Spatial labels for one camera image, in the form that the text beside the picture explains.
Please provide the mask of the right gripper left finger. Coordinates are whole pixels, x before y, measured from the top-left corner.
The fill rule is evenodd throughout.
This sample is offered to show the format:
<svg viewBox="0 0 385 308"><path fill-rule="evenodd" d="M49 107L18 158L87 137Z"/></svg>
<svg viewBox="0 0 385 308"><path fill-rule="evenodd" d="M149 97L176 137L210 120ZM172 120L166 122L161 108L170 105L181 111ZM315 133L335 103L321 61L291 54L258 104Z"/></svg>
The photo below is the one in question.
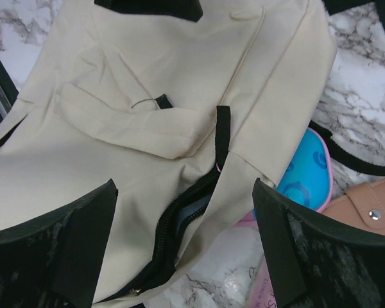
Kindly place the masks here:
<svg viewBox="0 0 385 308"><path fill-rule="evenodd" d="M0 307L91 307L116 209L113 180L0 231Z"/></svg>

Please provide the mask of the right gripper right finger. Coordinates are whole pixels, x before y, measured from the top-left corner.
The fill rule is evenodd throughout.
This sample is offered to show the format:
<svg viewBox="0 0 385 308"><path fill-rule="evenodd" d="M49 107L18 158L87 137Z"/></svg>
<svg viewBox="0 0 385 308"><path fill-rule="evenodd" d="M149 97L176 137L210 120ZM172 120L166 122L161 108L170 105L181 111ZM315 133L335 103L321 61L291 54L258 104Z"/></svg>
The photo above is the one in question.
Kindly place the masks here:
<svg viewBox="0 0 385 308"><path fill-rule="evenodd" d="M252 198L277 307L385 307L385 235L308 209L260 180Z"/></svg>

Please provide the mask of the tan leather wallet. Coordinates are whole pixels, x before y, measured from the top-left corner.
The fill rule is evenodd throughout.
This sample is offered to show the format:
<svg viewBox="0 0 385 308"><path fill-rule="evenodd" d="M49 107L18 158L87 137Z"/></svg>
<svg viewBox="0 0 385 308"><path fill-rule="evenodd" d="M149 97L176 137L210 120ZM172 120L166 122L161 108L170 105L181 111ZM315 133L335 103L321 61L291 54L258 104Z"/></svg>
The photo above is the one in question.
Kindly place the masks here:
<svg viewBox="0 0 385 308"><path fill-rule="evenodd" d="M385 235L385 178L363 183L331 201L323 215L346 225Z"/></svg>

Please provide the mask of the beige canvas backpack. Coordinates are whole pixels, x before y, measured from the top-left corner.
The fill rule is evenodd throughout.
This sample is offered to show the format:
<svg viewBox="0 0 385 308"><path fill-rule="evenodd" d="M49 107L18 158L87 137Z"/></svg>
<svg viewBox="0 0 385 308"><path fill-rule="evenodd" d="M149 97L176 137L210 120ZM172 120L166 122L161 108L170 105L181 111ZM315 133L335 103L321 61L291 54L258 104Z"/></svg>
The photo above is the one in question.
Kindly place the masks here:
<svg viewBox="0 0 385 308"><path fill-rule="evenodd" d="M170 307L312 119L385 165L385 1L64 1L0 123L0 231L113 180L91 307Z"/></svg>

